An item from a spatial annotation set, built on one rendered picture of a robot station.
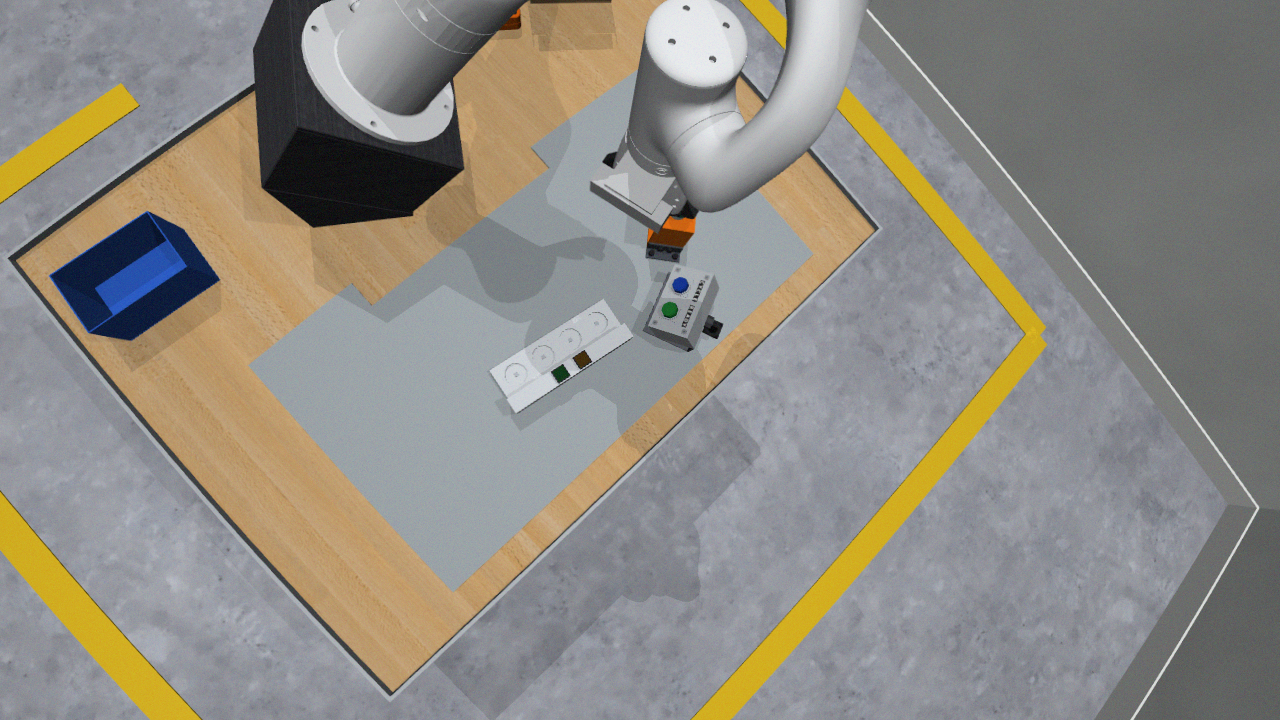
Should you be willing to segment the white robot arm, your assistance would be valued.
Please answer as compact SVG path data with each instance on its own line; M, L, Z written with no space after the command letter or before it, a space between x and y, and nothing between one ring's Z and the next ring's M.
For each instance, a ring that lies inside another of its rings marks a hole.
M590 191L658 234L675 179L707 213L762 188L828 126L870 1L785 0L780 76L748 124L736 99L748 58L739 18L716 0L662 3L643 38L628 150L614 169L602 163ZM305 64L326 102L358 129L389 143L428 143L451 123L451 79L525 3L332 0L305 24Z

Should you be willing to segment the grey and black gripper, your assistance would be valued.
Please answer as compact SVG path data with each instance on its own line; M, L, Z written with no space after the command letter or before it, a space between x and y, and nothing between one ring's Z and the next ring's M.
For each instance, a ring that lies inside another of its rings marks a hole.
M627 147L627 142L626 142L626 135L627 135L627 131L626 131L626 133L625 133L625 136L623 136L623 138L622 138L622 141L620 143L620 149L618 149L617 154L616 152L609 152L609 154L605 155L603 163L607 167L611 167L611 168L613 167L613 169L614 169L614 167L617 167L617 164L620 163L621 158L623 158L625 152L627 152L628 147ZM616 155L616 158L614 158L614 155ZM673 208L673 210L671 211L669 217L681 217L682 215L682 217L694 219L698 215L699 210L696 208L692 208L692 205L685 197L685 195L684 195L682 190L680 188L677 181L675 181L675 183L669 187L669 190L666 192L666 195L664 195L664 197L662 200L666 201L666 202L668 202Z

